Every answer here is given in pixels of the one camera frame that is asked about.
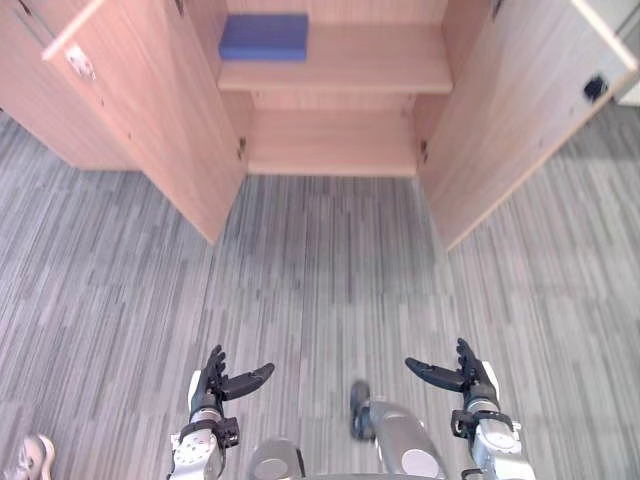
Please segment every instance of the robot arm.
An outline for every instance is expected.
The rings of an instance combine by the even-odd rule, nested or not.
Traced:
[[[522,453],[520,425],[500,411],[498,382],[489,362],[478,360],[471,347],[458,339],[460,368],[456,371],[407,358],[405,363],[420,379],[446,390],[462,393],[464,406],[451,414],[451,432],[469,443],[478,469],[463,478],[482,473],[489,480],[535,480]]]
[[[167,479],[213,480],[224,470],[226,450],[240,441],[235,417],[225,418],[222,402],[260,388],[275,367],[267,363],[253,372],[229,378],[223,375],[225,353],[220,345],[207,365],[196,370],[189,387],[189,423],[171,436],[173,468]]]

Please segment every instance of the cabinet door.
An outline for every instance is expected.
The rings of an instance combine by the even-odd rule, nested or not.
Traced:
[[[67,55],[79,47],[94,71]],[[175,0],[95,0],[44,52],[136,163],[211,242],[244,178],[238,139],[188,12]]]
[[[72,166],[135,169],[95,112],[42,62],[50,37],[36,21],[17,1],[0,2],[0,107]]]
[[[419,169],[443,244],[456,245],[636,68],[585,0],[502,2],[457,78]],[[584,88],[595,75],[609,89],[592,102]]]

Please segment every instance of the person's foot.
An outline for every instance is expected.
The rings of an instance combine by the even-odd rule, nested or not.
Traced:
[[[18,465],[4,472],[6,480],[51,480],[55,458],[53,443],[44,435],[29,435],[22,441]]]

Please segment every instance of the open cabinet door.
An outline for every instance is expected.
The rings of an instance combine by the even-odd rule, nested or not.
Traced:
[[[636,59],[586,0],[501,5],[457,76],[419,168],[448,249],[637,69]],[[598,75],[608,90],[592,101],[584,89]]]
[[[99,112],[182,214],[215,242],[245,165],[209,62],[188,12],[181,8],[181,13],[178,4],[91,1],[43,59]]]

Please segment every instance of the wooden cabinet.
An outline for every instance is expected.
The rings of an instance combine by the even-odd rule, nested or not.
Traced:
[[[594,1],[65,0],[43,58],[210,241],[247,172],[418,175],[450,248],[637,70]],[[308,13],[307,61],[221,61],[229,12]]]
[[[69,65],[80,47],[94,75]],[[245,175],[238,139],[189,15],[174,0],[88,5],[43,59],[211,242]]]
[[[137,169],[100,117],[42,61],[53,37],[31,13],[17,1],[0,3],[0,107],[74,167]]]

